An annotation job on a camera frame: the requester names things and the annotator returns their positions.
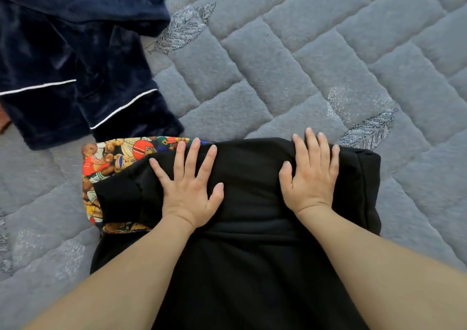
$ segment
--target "navy blue fabric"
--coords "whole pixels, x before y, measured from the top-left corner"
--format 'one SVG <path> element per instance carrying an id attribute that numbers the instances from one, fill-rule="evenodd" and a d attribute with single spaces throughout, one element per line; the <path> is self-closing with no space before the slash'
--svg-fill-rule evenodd
<path id="1" fill-rule="evenodd" d="M 0 0 L 0 93 L 76 80 L 0 95 L 28 146 L 179 135 L 139 39 L 169 21 L 164 0 Z"/>

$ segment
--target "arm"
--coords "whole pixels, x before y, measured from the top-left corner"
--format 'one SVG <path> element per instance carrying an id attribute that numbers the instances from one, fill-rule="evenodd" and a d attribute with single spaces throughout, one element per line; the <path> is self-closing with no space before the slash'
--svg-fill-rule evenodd
<path id="1" fill-rule="evenodd" d="M 467 274 L 380 238 L 337 215 L 339 148 L 324 134 L 294 135 L 297 169 L 280 172 L 284 201 L 323 247 L 372 330 L 465 329 Z"/>
<path id="2" fill-rule="evenodd" d="M 216 146 L 211 146 L 197 177 L 200 140 L 195 139 L 184 165 L 185 143 L 174 162 L 174 180 L 155 159 L 150 164 L 164 189 L 162 219 L 136 243 L 88 277 L 26 329 L 150 329 L 188 238 L 206 224 L 224 197 L 218 184 L 207 197 Z"/>

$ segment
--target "black sweatshirt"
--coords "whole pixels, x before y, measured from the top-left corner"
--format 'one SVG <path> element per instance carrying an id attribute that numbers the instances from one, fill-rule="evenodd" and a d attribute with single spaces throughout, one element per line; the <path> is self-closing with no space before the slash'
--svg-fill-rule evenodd
<path id="1" fill-rule="evenodd" d="M 224 202 L 195 231 L 172 276 L 154 329 L 367 329 L 323 249 L 284 204 L 278 172 L 295 173 L 295 149 L 281 138 L 216 144 L 207 190 L 224 183 Z M 197 170 L 209 144 L 201 146 Z M 149 166 L 155 157 L 173 179 L 174 152 L 152 154 L 94 185 L 104 223 L 155 226 L 163 191 Z M 342 147 L 333 209 L 379 234 L 375 209 L 380 157 Z M 105 234 L 91 273 L 145 233 Z M 144 287 L 144 280 L 134 280 Z"/>

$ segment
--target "forearm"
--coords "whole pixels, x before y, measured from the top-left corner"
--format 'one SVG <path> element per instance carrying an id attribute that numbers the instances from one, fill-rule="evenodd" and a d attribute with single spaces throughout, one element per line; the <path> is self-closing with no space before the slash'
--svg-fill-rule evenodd
<path id="1" fill-rule="evenodd" d="M 164 217 L 27 329 L 149 329 L 192 227 Z"/>
<path id="2" fill-rule="evenodd" d="M 380 238 L 330 209 L 299 216 L 372 330 L 465 329 L 467 275 Z"/>

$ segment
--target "gray bedding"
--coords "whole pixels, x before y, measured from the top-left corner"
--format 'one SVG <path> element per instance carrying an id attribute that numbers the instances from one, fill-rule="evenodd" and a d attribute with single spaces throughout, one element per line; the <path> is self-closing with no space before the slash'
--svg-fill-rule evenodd
<path id="1" fill-rule="evenodd" d="M 143 45 L 184 136 L 289 138 L 311 126 L 370 147 L 382 156 L 382 235 L 466 270 L 466 2 L 167 0 L 172 12 L 215 3 L 208 28 L 167 54 Z M 15 127 L 0 137 L 0 329 L 89 273 L 89 141 L 32 152 Z"/>

